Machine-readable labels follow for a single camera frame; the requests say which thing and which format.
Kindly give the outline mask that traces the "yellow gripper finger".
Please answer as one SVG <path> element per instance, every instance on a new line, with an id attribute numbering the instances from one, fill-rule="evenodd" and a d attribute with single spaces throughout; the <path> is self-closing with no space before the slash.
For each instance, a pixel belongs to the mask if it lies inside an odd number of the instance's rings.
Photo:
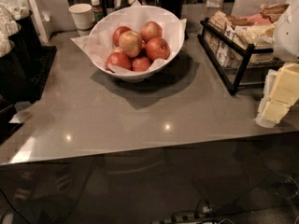
<path id="1" fill-rule="evenodd" d="M 289 112 L 290 108 L 278 101 L 263 98 L 258 106 L 258 114 L 255 118 L 259 126 L 274 128 Z"/>

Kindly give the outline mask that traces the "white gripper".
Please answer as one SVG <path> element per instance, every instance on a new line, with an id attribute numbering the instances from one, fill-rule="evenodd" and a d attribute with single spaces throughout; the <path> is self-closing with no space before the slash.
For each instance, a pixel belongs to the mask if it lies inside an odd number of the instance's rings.
<path id="1" fill-rule="evenodd" d="M 274 54 L 286 63 L 277 71 L 269 70 L 263 95 L 266 101 L 292 106 L 299 99 L 299 0 L 286 3 L 273 35 Z"/>

